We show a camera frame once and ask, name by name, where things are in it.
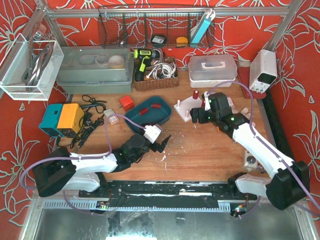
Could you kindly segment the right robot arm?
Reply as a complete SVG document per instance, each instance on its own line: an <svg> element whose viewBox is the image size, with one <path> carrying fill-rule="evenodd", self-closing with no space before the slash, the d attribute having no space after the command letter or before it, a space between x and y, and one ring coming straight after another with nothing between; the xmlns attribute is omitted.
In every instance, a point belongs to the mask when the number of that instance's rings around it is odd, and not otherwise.
<svg viewBox="0 0 320 240"><path fill-rule="evenodd" d="M228 179L231 191L267 198L284 210L307 196L309 168L294 161L268 142L242 113L233 113L222 92L203 94L204 106L190 110L193 123L212 123L218 130L243 146L264 168L268 177L240 172Z"/></svg>

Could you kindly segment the metal L-shaped bracket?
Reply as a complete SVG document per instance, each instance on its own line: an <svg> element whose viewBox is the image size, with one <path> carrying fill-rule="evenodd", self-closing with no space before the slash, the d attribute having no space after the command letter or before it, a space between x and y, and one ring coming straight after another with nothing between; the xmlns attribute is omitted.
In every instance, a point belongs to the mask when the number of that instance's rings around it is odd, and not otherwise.
<svg viewBox="0 0 320 240"><path fill-rule="evenodd" d="M258 171L259 171L261 174L264 174L264 173L265 173L265 169L264 169L263 167L260 167L260 168L258 169Z"/></svg>

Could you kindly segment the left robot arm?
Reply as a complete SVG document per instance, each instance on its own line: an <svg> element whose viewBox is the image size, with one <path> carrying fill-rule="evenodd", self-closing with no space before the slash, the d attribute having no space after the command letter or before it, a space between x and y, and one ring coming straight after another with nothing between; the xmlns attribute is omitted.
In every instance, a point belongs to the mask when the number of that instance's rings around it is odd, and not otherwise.
<svg viewBox="0 0 320 240"><path fill-rule="evenodd" d="M94 192L102 181L98 173L122 172L139 163L149 151L162 153L170 137L161 143L152 143L145 136L135 134L108 156L76 154L59 147L32 167L38 194L45 198L61 190Z"/></svg>

